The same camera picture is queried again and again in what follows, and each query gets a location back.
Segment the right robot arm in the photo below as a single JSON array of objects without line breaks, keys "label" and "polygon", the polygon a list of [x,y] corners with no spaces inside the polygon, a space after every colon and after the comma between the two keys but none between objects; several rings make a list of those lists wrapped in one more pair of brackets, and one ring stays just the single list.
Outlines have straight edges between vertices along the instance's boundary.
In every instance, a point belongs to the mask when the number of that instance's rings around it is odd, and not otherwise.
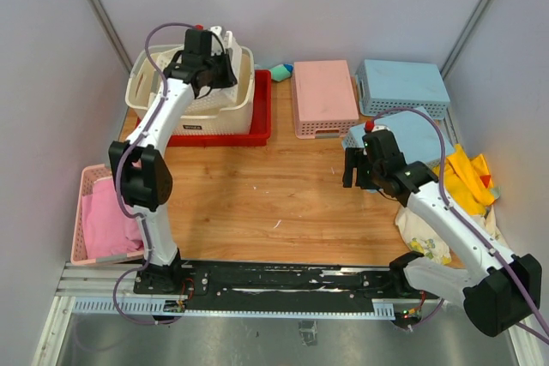
[{"label": "right robot arm", "polygon": [[424,163],[408,163],[392,132],[365,135],[345,150],[344,187],[378,189],[422,218],[460,258],[463,268],[441,266],[420,252],[389,264],[389,288],[398,297],[425,291],[464,309],[484,335],[495,337],[540,308],[542,267],[486,233],[455,203]]}]

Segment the blue perforated basket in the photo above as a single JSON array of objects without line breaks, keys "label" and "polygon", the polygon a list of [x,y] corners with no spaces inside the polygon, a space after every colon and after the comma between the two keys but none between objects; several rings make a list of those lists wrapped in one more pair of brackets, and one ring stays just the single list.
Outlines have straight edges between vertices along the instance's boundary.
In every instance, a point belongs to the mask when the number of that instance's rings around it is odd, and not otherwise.
[{"label": "blue perforated basket", "polygon": [[[411,111],[399,111],[381,117],[374,123],[387,126],[394,134],[407,163],[421,161],[431,168],[439,164],[441,149],[437,132],[431,123],[422,116]],[[344,149],[347,147],[364,148],[364,126],[365,124],[362,123],[349,129],[341,143]],[[444,133],[443,142],[446,157],[449,157],[455,152],[455,149]]]},{"label": "blue perforated basket", "polygon": [[362,115],[373,117],[393,107],[422,106],[436,120],[445,118],[450,99],[433,63],[366,59],[355,80]]}]

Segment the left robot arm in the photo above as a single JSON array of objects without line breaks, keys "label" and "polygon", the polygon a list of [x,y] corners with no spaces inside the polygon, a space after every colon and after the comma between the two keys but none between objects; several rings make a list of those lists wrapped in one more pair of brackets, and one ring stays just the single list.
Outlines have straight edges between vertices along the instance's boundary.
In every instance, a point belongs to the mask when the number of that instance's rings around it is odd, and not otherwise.
[{"label": "left robot arm", "polygon": [[194,101],[238,83],[221,28],[183,27],[182,49],[164,68],[152,65],[160,77],[152,106],[128,138],[114,141],[108,150],[120,210],[142,234],[140,275],[154,277],[155,285],[167,294],[178,291],[184,282],[166,208],[173,186],[164,160],[167,143]]}]

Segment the small cream basket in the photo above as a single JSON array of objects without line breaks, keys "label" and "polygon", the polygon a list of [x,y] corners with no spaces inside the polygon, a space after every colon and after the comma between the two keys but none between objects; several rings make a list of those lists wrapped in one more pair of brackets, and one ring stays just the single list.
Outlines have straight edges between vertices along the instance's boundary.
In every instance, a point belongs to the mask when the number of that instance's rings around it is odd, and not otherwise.
[{"label": "small cream basket", "polygon": [[150,52],[148,59],[157,75],[156,92],[163,92],[163,78],[191,84],[192,100],[183,112],[187,117],[214,115],[240,104],[249,58],[223,27],[189,28],[183,44]]}]

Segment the pink perforated basket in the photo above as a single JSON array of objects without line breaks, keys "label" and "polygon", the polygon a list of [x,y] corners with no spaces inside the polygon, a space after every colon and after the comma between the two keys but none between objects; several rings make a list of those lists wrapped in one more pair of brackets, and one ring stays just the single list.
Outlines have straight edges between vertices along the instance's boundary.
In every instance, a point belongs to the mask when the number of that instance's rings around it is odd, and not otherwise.
[{"label": "pink perforated basket", "polygon": [[347,61],[301,61],[293,65],[293,122],[299,139],[343,137],[359,121]]}]

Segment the large cream basket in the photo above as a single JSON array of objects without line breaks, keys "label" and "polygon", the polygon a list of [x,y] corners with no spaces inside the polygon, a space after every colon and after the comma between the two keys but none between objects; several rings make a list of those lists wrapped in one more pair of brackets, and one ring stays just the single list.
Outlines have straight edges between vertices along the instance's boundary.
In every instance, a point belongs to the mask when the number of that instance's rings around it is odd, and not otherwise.
[{"label": "large cream basket", "polygon": [[[241,48],[238,84],[229,91],[215,89],[209,96],[194,101],[181,116],[175,135],[241,135],[250,132],[255,93],[254,57],[250,49]],[[125,92],[125,102],[143,118],[161,87],[161,79],[141,52],[136,59]]]}]

